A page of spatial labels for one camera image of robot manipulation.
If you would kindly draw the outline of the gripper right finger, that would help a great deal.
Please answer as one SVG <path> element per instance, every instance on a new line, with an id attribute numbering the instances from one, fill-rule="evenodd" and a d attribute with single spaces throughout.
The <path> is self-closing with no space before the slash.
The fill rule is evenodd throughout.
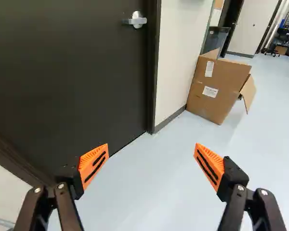
<path id="1" fill-rule="evenodd" d="M 229 156 L 221 157 L 196 143 L 194 158 L 219 199 L 226 203 L 218 230 L 240 230 L 245 212 L 254 231 L 286 230 L 274 194 L 264 188 L 248 189 L 248 175 Z"/>

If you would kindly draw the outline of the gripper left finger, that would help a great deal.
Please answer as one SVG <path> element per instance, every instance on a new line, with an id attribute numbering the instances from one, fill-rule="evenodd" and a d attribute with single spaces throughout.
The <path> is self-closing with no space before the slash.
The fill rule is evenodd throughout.
<path id="1" fill-rule="evenodd" d="M 54 210 L 63 231 L 82 231 L 75 201 L 80 199 L 97 172 L 109 158 L 108 144 L 103 144 L 79 157 L 69 176 L 58 178 L 53 186 L 31 188 L 17 217 L 15 231 L 46 231 Z"/>

